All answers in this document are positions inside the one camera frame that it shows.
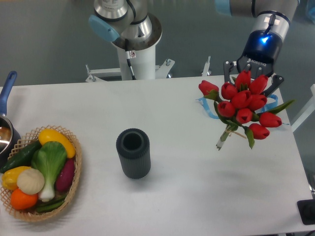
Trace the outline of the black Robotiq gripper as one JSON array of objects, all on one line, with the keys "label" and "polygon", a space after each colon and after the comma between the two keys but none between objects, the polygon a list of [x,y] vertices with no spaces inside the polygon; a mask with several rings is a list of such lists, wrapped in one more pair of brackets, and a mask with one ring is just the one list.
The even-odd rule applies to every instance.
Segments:
[{"label": "black Robotiq gripper", "polygon": [[264,96],[271,96],[284,82],[283,76],[273,74],[274,63],[282,45],[282,39],[274,33],[252,32],[240,58],[236,61],[226,60],[223,63],[224,81],[232,82],[230,75],[239,74],[244,70],[249,70],[252,78],[260,75],[271,76],[271,84],[261,93]]}]

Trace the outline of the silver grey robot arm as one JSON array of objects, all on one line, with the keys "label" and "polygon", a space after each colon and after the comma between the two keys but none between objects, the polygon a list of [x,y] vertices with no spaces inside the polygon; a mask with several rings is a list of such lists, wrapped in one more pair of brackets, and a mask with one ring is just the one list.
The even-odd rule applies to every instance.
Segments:
[{"label": "silver grey robot arm", "polygon": [[[229,16],[251,16],[256,23],[241,56],[223,65],[224,80],[231,80],[233,69],[248,71],[252,78],[271,78],[264,92],[271,95],[283,82],[274,72],[276,62],[293,19],[297,0],[217,0],[218,13]],[[148,12],[145,0],[96,0],[89,25],[101,39],[117,49],[123,80],[150,80],[169,76],[174,61],[156,65],[156,45],[161,39],[159,20]]]}]

